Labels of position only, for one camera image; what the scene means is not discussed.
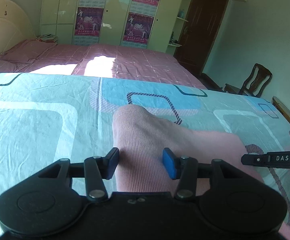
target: pillow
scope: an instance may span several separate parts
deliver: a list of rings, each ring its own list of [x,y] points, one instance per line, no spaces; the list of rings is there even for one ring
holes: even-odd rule
[[[12,63],[34,63],[46,50],[55,47],[56,43],[46,43],[36,40],[26,40],[17,49],[11,48],[0,55],[0,60],[9,61]]]
[[[17,72],[17,66],[8,61],[0,60],[0,73]]]

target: chair backrest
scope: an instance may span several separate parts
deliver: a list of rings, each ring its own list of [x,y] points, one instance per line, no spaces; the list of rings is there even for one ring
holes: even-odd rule
[[[258,72],[256,74],[256,77],[253,80],[253,82],[250,84],[250,87],[247,88],[246,86],[251,81],[252,77],[254,76],[256,68],[258,68]],[[257,90],[257,88],[261,84],[261,82],[263,82],[267,77],[268,77],[268,79],[262,85],[260,91],[256,95],[254,95],[253,92]],[[267,68],[265,68],[263,65],[256,63],[252,69],[250,76],[247,78],[247,80],[244,81],[242,88],[239,91],[239,95],[242,95],[244,93],[244,91],[247,91],[249,94],[251,94],[257,98],[261,97],[261,94],[262,94],[264,88],[269,84],[271,78],[272,78],[272,73]]]

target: door handle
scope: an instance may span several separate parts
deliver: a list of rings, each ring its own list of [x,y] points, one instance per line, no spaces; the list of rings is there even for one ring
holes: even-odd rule
[[[186,26],[185,27],[185,29],[184,29],[184,32],[183,32],[183,34],[186,34],[186,33],[190,33],[190,32],[192,32],[189,28],[188,28],[188,26]]]

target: light blue bedsheet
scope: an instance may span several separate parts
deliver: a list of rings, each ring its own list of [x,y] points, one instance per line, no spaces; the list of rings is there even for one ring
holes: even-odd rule
[[[260,98],[123,79],[2,73],[0,194],[60,158],[75,163],[106,155],[113,113],[128,103],[190,129],[234,133],[251,153],[290,150],[289,123]],[[258,171],[285,197],[290,225],[290,170]],[[105,184],[109,193],[116,190],[115,178]],[[73,188],[85,195],[82,179]]]

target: pink cloth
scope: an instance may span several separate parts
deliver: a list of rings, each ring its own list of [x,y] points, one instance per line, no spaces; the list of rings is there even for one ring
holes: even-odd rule
[[[178,181],[171,180],[162,163],[162,150],[170,148],[176,156],[186,155],[200,163],[219,158],[263,181],[251,166],[241,163],[246,149],[234,134],[195,131],[169,120],[159,119],[137,105],[120,107],[113,116],[114,147],[119,148],[116,169],[117,190],[123,192],[174,192]],[[197,180],[196,195],[206,192],[209,179]],[[282,226],[290,239],[290,227]]]
[[[23,43],[17,44],[9,51],[19,53],[18,49]],[[0,60],[0,73],[25,72],[71,75],[74,68],[82,60],[87,49],[88,47],[76,45],[53,46],[40,54],[31,64],[11,63]]]
[[[151,81],[206,89],[169,54],[148,49],[91,45],[73,74]]]
[[[0,60],[11,63],[34,63],[43,52],[55,47],[56,43],[26,40],[0,55]]]
[[[122,78],[206,89],[169,54],[105,44],[85,47],[22,41],[0,55],[0,72]]]
[[[17,66],[14,63],[0,60],[0,73],[17,72]]]

